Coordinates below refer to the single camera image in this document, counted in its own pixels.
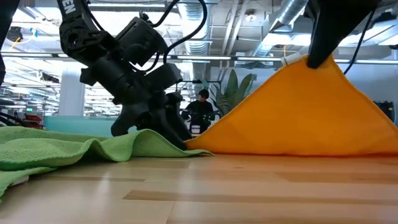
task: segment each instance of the ceiling duct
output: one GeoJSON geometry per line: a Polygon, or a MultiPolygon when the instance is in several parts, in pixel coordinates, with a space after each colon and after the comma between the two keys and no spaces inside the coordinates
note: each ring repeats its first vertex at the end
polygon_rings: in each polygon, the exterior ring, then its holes
{"type": "MultiPolygon", "coordinates": [[[[179,4],[178,9],[182,17],[182,34],[184,36],[190,34],[194,31],[200,24],[203,18],[203,8],[201,4],[189,3],[189,4],[179,4]]],[[[206,20],[206,24],[203,26],[202,30],[198,34],[194,35],[194,39],[207,39],[209,36],[209,16],[206,20]]],[[[185,49],[189,55],[208,55],[210,43],[201,41],[186,41],[185,49]]],[[[200,78],[207,78],[205,74],[207,73],[207,67],[210,67],[208,63],[192,63],[193,67],[193,80],[198,80],[200,78]]],[[[203,88],[201,85],[192,85],[194,94],[197,95],[198,92],[203,88]]]]}
{"type": "MultiPolygon", "coordinates": [[[[308,0],[283,0],[280,9],[273,15],[268,15],[264,21],[263,34],[266,35],[283,26],[292,25],[305,9],[308,0]]],[[[251,56],[265,57],[273,46],[264,43],[264,40],[253,50],[251,56]]]]}

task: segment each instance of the wooden table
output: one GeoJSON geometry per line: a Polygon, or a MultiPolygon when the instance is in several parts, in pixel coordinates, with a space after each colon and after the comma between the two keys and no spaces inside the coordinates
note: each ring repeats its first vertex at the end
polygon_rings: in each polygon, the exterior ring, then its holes
{"type": "Polygon", "coordinates": [[[7,190],[0,223],[398,223],[397,158],[81,164],[7,190]]]}

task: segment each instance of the man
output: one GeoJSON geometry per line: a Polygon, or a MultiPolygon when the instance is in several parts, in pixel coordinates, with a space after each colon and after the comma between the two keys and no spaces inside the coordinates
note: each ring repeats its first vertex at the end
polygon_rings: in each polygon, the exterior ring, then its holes
{"type": "Polygon", "coordinates": [[[214,117],[213,105],[207,102],[209,98],[208,90],[200,90],[198,100],[191,102],[186,110],[191,114],[191,124],[189,130],[192,131],[192,126],[200,127],[200,134],[204,133],[210,126],[211,118],[214,117]]]}

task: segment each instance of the orange cloth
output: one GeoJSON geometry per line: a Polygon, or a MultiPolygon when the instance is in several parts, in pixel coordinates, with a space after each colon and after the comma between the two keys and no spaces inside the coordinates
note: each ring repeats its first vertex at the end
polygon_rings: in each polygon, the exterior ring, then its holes
{"type": "Polygon", "coordinates": [[[330,57],[281,68],[199,137],[190,149],[224,154],[398,154],[398,129],[330,57]]]}

